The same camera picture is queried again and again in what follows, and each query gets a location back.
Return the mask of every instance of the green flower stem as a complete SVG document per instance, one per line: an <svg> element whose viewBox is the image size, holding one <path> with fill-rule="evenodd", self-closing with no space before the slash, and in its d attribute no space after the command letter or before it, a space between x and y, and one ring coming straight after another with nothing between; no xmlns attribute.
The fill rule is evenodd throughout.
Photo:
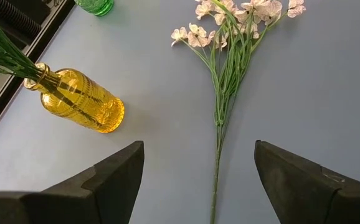
<svg viewBox="0 0 360 224"><path fill-rule="evenodd" d="M219 186L219 171L220 159L223 150L223 144L229 121L237 98L239 86L247 73L250 58L254 50L259 46L267 31L269 31L281 18L273 24L266 26L261 33L260 38L253 40L252 30L252 14L251 13L245 21L246 34L242 34L237 27L235 17L217 0L212 0L226 13L226 20L220 26L220 29L214 36L213 48L211 48L210 57L207 56L206 51L202 48L201 52L190 46L185 40L182 40L209 68L211 72L212 84L215 90L215 109L214 109L214 123L216 126L216 151L215 151L215 166L214 178L212 187L212 203L210 224L216 222L216 206L217 206L217 190ZM227 55L223 65L220 64L221 47L216 49L217 44L221 46L221 37L225 33L229 33L227 44Z"/></svg>

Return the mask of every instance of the green plastic bottle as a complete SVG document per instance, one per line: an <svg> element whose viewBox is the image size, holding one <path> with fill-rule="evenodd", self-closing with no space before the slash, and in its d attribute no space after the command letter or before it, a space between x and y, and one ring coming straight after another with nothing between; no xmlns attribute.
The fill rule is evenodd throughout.
<svg viewBox="0 0 360 224"><path fill-rule="evenodd" d="M96 16L104 16L113 6L113 0L75 0L75 2L86 12Z"/></svg>

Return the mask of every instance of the flower bouquet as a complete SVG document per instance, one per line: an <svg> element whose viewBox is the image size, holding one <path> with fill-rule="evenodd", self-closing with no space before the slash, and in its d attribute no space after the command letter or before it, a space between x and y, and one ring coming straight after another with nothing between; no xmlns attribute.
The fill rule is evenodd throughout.
<svg viewBox="0 0 360 224"><path fill-rule="evenodd" d="M210 70L215 89L214 123L217 135L210 219L210 223L214 224L220 155L231 111L250 58L267 32L285 16L299 16L306 7L304 0L289 0L284 11L282 3L277 0L250 0L242 3L241 9L232 0L196 1L199 3L195 11L197 19L211 16L219 28L207 34L203 27L190 23L189 31L185 27L175 29L171 37L174 39L172 46L182 42L201 58Z"/></svg>

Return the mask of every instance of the black metal frame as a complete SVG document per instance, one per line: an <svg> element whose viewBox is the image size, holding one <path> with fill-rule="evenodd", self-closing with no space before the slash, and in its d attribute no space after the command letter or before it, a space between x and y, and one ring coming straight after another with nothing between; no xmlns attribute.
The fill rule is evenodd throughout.
<svg viewBox="0 0 360 224"><path fill-rule="evenodd" d="M0 192L0 224L129 224L143 169L135 141L42 192Z"/></svg>
<svg viewBox="0 0 360 224"><path fill-rule="evenodd" d="M63 0L54 15L48 21L46 26L42 29L40 34L36 37L33 44L29 47L26 55L33 62L41 56L44 49L53 38L54 34L59 29L61 23L65 20L75 2L73 0ZM19 87L23 82L23 78L10 77L0 91L0 116L11 102L13 96L17 93Z"/></svg>

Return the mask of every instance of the yellow glass vase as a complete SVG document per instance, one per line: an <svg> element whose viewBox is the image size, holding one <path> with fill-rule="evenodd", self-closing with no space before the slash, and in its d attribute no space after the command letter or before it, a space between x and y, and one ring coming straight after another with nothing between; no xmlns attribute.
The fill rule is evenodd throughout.
<svg viewBox="0 0 360 224"><path fill-rule="evenodd" d="M39 90L45 109L101 133L115 130L122 122L125 107L109 91L82 72L64 68L51 72L44 63L36 64L43 71L37 82L25 79L28 90Z"/></svg>

